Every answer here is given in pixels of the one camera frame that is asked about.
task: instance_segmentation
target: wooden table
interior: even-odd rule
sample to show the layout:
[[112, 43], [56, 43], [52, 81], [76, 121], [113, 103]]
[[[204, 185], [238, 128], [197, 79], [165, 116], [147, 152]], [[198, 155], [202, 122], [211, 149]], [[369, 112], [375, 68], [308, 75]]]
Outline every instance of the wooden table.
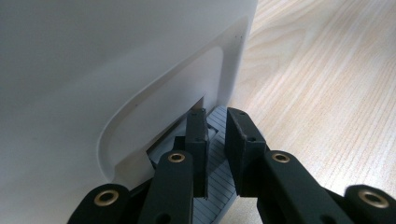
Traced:
[[[396, 1], [259, 1], [229, 106], [327, 189], [396, 198]], [[260, 223], [238, 198], [222, 223]]]

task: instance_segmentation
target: ribbed gray surface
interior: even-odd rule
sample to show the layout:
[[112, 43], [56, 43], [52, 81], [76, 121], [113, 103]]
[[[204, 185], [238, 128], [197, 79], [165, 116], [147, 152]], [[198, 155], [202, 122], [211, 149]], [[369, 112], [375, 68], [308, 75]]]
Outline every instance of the ribbed gray surface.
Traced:
[[233, 177], [224, 155], [227, 108], [217, 107], [208, 117], [209, 128], [216, 135], [209, 145], [208, 199], [194, 199], [192, 223], [218, 223], [236, 197]]

